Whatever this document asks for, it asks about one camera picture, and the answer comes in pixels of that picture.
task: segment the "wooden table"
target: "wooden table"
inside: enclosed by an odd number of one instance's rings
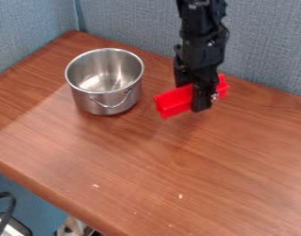
[[[145,63],[117,116],[76,109],[62,72],[117,47]],[[0,172],[109,236],[301,235],[301,98],[228,77],[230,96],[161,120],[171,60],[68,32],[0,76]]]

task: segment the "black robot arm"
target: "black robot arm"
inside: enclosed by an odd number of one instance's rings
[[[230,32],[222,24],[224,0],[176,0],[181,44],[175,46],[176,87],[194,83],[192,112],[210,109],[216,98],[216,67],[224,60]]]

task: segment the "red object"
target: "red object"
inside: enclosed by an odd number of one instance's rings
[[[219,84],[216,86],[218,99],[227,97],[227,90],[230,85],[226,82],[224,74],[219,74]],[[156,111],[163,118],[168,118],[181,112],[191,109],[192,103],[192,87],[194,85],[185,85],[180,88],[175,88],[171,91],[153,96]]]

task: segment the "pot rim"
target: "pot rim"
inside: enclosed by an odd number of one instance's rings
[[[84,90],[84,89],[81,89],[81,88],[77,88],[77,87],[70,83],[66,74],[68,74],[68,70],[69,70],[69,68],[70,68],[70,65],[73,64],[73,62],[74,62],[78,58],[81,58],[82,56],[88,55],[88,54],[91,54],[91,53],[103,52],[103,51],[125,52],[127,54],[129,54],[129,55],[136,59],[136,61],[137,61],[137,62],[140,63],[140,65],[141,65],[141,68],[140,68],[140,73],[139,73],[136,79],[135,79],[133,82],[131,82],[124,88],[119,88],[119,89],[111,90],[111,91],[93,92],[93,91],[88,91],[88,90]],[[86,51],[86,52],[78,54],[78,55],[70,60],[70,62],[68,63],[68,65],[66,65],[66,67],[65,67],[65,72],[64,72],[65,80],[66,80],[69,86],[70,86],[73,89],[76,89],[76,90],[84,92],[85,94],[96,94],[96,95],[111,94],[111,93],[120,92],[120,91],[128,89],[128,88],[129,88],[133,84],[136,84],[136,82],[140,80],[143,74],[144,74],[144,63],[143,63],[141,59],[139,58],[139,56],[137,56],[136,54],[131,53],[129,51],[127,51],[127,50],[124,50],[124,49],[119,49],[119,48],[93,49],[93,50],[91,50],[91,51]]]

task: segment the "stainless steel pot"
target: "stainless steel pot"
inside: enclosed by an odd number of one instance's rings
[[[80,54],[65,69],[76,105],[99,115],[125,112],[140,97],[143,72],[140,58],[121,49]]]

